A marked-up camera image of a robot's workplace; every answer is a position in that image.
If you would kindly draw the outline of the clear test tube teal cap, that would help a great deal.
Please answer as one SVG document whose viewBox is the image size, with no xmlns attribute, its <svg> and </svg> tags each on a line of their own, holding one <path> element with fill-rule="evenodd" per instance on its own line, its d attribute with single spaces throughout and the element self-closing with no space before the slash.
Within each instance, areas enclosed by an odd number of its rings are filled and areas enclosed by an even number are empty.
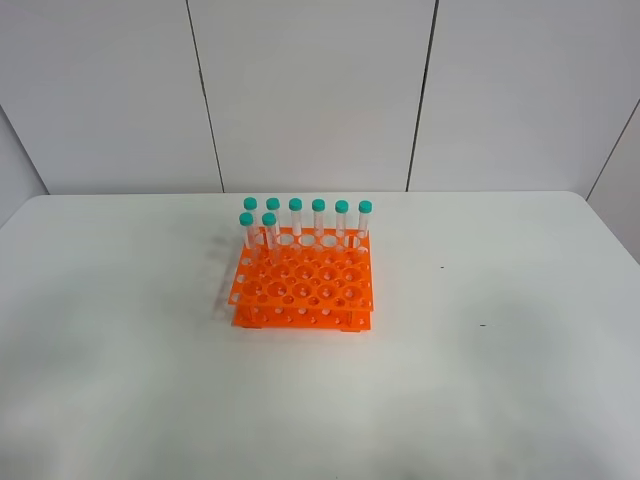
<svg viewBox="0 0 640 480">
<path fill-rule="evenodd" d="M 262 216 L 262 222 L 269 258 L 273 263 L 277 263 L 279 257 L 279 246 L 277 241 L 277 219 L 275 214 L 272 212 L 264 213 Z"/>
</svg>

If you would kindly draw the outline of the orange test tube rack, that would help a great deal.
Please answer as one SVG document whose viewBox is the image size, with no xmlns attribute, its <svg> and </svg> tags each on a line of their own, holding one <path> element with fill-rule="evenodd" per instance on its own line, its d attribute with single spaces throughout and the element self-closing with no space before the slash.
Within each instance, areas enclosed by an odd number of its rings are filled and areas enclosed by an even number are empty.
<svg viewBox="0 0 640 480">
<path fill-rule="evenodd" d="M 281 229 L 282 243 L 268 249 L 260 235 L 243 247 L 228 303 L 233 324 L 243 328 L 369 331 L 374 294 L 371 242 L 356 229 L 341 238 L 333 228 L 322 239 L 304 228 L 295 237 Z"/>
</svg>

